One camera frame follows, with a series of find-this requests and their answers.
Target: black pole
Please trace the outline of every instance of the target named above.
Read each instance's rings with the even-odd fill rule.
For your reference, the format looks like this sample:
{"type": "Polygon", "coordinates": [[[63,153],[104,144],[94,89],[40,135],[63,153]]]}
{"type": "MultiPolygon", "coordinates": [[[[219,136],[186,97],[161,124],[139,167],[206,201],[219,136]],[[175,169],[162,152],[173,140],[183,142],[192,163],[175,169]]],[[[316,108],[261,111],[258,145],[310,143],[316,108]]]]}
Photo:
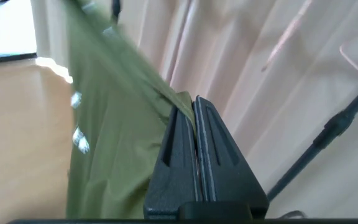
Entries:
{"type": "Polygon", "coordinates": [[[272,201],[321,150],[325,149],[336,137],[340,136],[351,125],[354,116],[358,112],[358,96],[346,107],[346,109],[333,116],[325,125],[323,131],[314,139],[312,145],[291,166],[283,177],[274,185],[267,194],[272,201]]]}

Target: green fabric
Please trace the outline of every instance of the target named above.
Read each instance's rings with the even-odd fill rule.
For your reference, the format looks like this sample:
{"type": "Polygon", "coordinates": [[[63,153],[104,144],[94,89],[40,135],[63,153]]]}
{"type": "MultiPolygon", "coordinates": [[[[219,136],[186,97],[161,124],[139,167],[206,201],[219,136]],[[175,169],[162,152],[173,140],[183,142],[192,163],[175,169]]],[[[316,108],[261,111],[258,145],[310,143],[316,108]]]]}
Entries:
{"type": "Polygon", "coordinates": [[[177,106],[195,127],[191,98],[176,94],[97,11],[63,2],[69,72],[82,94],[75,124],[89,144],[85,153],[73,146],[67,218],[143,218],[170,110],[177,106]]]}

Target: curtain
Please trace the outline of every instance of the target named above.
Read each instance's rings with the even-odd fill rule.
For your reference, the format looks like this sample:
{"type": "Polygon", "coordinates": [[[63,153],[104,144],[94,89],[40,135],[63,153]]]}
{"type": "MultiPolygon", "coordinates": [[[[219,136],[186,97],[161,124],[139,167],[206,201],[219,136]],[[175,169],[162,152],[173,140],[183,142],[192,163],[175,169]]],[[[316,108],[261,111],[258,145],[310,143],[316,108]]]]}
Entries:
{"type": "MultiPolygon", "coordinates": [[[[305,1],[121,1],[123,31],[173,89],[214,103],[266,192],[358,94],[358,72],[339,52],[358,32],[358,1],[311,1],[264,71],[305,1]]],[[[358,38],[344,51],[358,64],[358,38]]],[[[268,217],[291,210],[358,217],[358,115],[268,217]]]]}

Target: beige curtain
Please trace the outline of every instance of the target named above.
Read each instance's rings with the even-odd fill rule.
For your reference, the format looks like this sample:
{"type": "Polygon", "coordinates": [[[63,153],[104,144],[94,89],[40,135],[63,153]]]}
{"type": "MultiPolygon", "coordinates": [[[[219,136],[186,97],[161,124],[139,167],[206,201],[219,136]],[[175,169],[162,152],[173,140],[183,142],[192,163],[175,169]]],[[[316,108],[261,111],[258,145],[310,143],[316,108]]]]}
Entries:
{"type": "MultiPolygon", "coordinates": [[[[358,94],[339,47],[358,1],[314,0],[262,72],[299,0],[122,0],[124,32],[176,91],[212,101],[269,191],[358,94]]],[[[358,63],[358,38],[345,51],[358,63]]],[[[358,217],[358,116],[271,204],[268,216],[358,217]]]]}

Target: wooden panel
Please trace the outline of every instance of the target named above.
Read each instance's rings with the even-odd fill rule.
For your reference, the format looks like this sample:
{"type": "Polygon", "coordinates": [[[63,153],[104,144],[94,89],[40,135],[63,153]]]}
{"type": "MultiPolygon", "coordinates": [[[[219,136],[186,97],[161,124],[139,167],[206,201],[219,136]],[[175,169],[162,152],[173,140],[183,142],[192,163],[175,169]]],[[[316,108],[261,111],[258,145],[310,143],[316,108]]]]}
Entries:
{"type": "Polygon", "coordinates": [[[70,97],[48,68],[0,65],[0,223],[64,217],[70,97]]]}

